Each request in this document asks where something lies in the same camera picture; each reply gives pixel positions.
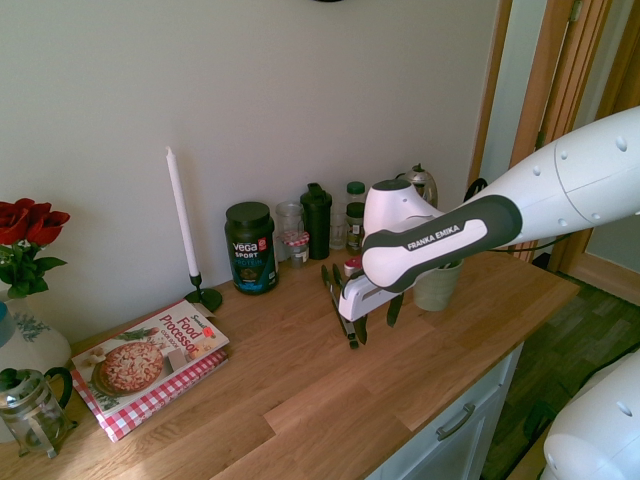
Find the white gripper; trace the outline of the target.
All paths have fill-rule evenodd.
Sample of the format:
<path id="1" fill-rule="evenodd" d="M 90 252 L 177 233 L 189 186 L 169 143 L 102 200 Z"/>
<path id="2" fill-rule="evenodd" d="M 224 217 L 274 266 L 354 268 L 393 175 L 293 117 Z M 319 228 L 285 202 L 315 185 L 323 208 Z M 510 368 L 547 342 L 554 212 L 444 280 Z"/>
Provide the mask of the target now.
<path id="1" fill-rule="evenodd" d="M 358 341 L 365 345 L 368 339 L 367 320 L 360 319 L 392 299 L 392 293 L 375 286 L 368 278 L 349 279 L 339 297 L 340 314 L 353 325 Z M 404 301 L 404 294 L 395 296 L 387 310 L 387 325 L 394 327 Z"/>

